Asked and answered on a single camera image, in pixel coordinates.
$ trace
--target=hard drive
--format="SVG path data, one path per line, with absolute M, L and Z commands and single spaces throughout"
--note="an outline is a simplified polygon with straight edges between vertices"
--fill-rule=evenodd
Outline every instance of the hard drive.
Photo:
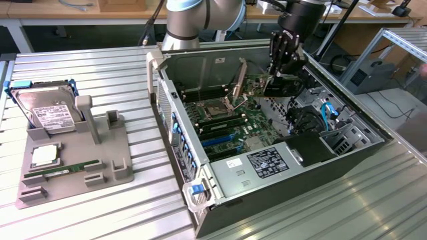
M 12 81 L 4 91 L 21 109 L 32 128 L 49 134 L 71 132 L 84 120 L 75 106 L 79 95 L 75 80 L 37 82 Z

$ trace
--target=slotted metal surface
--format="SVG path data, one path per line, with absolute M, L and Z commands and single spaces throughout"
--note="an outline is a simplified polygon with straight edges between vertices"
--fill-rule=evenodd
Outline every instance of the slotted metal surface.
M 422 61 L 427 62 L 427 28 L 388 28 L 383 36 Z
M 12 101 L 3 96 L 1 239 L 195 238 L 187 206 L 150 108 L 146 62 L 130 58 L 131 61 L 123 63 L 120 58 L 124 54 L 120 51 L 136 56 L 144 55 L 148 50 L 135 47 L 35 53 L 17 57 L 15 67 L 19 66 L 19 70 L 11 71 L 13 80 L 49 81 L 72 77 L 80 92 L 94 95 L 94 115 L 119 109 L 126 117 L 135 181 L 17 210 L 13 202 L 27 120 Z M 99 58 L 108 59 L 100 63 Z M 68 61 L 76 61 L 74 67 L 70 67 Z M 56 62 L 55 69 L 49 69 L 51 62 Z M 33 64 L 39 64 L 44 70 L 35 68 Z M 426 239 L 426 216 L 427 169 L 403 145 L 395 142 L 363 161 L 343 178 L 203 239 L 418 240 Z

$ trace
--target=motherboard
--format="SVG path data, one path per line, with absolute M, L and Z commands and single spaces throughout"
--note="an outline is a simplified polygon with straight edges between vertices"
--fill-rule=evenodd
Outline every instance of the motherboard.
M 234 110 L 224 97 L 186 102 L 184 108 L 211 161 L 267 147 L 280 137 L 262 111 L 259 97 L 239 99 Z

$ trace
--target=hard drive label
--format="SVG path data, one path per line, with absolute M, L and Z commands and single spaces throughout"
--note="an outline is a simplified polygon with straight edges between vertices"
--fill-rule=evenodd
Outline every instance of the hard drive label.
M 290 169 L 275 147 L 247 155 L 247 158 L 262 179 Z
M 74 117 L 67 105 L 45 106 L 32 109 L 45 130 L 70 128 L 75 126 Z

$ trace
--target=3d printed holder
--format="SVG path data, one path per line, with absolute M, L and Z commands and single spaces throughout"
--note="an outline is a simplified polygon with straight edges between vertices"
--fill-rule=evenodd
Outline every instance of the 3d printed holder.
M 48 134 L 44 128 L 27 127 L 27 145 L 21 165 L 19 209 L 48 203 L 134 180 L 128 135 L 116 110 L 94 118 L 91 96 L 76 96 L 75 105 L 84 120 L 75 131 Z M 56 157 L 33 164 L 36 148 L 56 146 Z

